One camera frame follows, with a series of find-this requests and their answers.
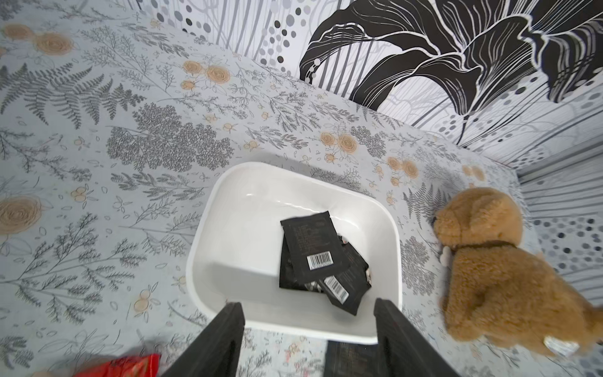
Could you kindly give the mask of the black barcode tea bag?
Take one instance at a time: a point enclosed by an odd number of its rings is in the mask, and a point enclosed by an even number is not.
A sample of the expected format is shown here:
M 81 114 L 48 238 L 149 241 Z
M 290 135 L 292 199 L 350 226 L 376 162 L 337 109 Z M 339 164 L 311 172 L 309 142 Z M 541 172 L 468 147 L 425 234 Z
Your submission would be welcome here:
M 285 219 L 280 224 L 300 284 L 323 280 L 350 267 L 328 211 Z

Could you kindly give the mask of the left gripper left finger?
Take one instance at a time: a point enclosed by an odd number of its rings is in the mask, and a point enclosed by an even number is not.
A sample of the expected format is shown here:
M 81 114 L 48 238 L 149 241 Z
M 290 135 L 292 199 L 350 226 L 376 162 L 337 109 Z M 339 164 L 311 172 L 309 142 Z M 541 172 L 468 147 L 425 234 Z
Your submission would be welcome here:
M 163 377 L 235 376 L 244 327 L 242 305 L 227 304 L 163 373 Z

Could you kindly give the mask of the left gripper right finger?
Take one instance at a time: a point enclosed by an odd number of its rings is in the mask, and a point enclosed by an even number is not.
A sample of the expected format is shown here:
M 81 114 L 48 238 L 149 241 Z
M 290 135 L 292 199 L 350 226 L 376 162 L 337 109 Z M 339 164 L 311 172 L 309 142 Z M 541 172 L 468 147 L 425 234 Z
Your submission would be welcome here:
M 375 301 L 377 375 L 456 377 L 458 373 L 389 300 Z

